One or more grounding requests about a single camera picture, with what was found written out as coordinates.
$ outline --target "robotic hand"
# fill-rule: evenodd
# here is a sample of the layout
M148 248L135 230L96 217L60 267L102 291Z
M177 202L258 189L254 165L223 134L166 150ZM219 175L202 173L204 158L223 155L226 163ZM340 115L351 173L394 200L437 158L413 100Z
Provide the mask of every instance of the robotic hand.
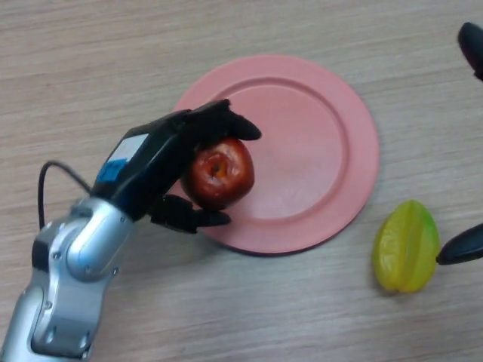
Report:
M483 81L483 29L473 23L463 24L458 43L475 77ZM436 261L439 265L453 265L480 258L483 258L483 223L450 239Z
M167 195L198 147L222 137L257 140L261 132L228 100L174 112L129 130L101 168L88 197L43 226L32 247L32 278L19 297L1 362L89 360L105 292L117 275L135 222L180 232L225 225L222 212L194 210Z

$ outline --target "wood grain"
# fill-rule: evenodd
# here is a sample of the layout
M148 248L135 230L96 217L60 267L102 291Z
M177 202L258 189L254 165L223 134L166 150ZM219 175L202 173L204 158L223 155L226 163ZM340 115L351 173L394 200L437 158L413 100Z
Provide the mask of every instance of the wood grain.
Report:
M369 254L406 198L443 241L483 217L483 87L456 43L480 0L4 0L0 4L0 332L29 280L38 170L89 180L119 137L228 60L293 54L365 100L382 168L367 207L323 247L260 259L147 223L109 291L96 362L480 361L483 264L386 297ZM80 191L49 173L48 217Z

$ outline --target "black object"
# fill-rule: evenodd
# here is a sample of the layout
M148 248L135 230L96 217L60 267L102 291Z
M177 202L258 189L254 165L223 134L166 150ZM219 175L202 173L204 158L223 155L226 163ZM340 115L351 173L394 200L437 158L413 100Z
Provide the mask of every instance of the black object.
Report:
M483 81L483 29L473 23L464 23L458 33L458 43L475 77ZM474 226L449 240L443 246L436 262L452 265L483 258L483 224Z
M153 223L190 233L198 227L225 225L231 221L225 213L194 210L190 201L166 193L194 161L199 147L224 137L261 136L253 123L231 111L229 100L171 113L124 135L97 175L91 195L133 221L149 215Z
M483 81L483 29L473 23L464 23L458 33L458 43L475 77Z
M42 230L45 226L45 212L44 212L44 184L45 175L50 167L55 166L63 170L73 180L75 180L87 193L91 193L91 187L82 179L72 168L59 161L47 161L42 166L40 174L38 175L38 189L37 189L37 208L38 208L38 227Z
M439 252L439 265L459 264L483 258L483 224L474 226L449 240Z

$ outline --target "black robotic glove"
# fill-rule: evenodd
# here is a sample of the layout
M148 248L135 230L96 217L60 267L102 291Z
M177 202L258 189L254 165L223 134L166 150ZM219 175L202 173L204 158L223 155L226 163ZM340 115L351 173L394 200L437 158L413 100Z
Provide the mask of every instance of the black robotic glove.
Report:
M225 137L252 141L261 136L253 123L230 109L229 100L171 113L126 133L99 172L92 195L133 220L147 214L153 223L180 232L226 225L231 219L225 213L195 210L191 201L169 195L169 189L195 160L199 147ZM142 141L137 149L135 141Z

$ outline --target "black cable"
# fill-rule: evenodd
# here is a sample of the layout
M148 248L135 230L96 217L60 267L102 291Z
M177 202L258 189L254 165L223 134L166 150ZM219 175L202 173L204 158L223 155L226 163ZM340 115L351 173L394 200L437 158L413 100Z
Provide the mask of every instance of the black cable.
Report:
M37 207L38 207L38 226L42 230L45 226L45 212L44 212L44 184L45 175L50 166L55 166L63 170L74 181L76 181L87 193L91 193L91 187L82 179L72 168L59 161L47 161L42 166L40 174L38 175L38 191L37 191Z

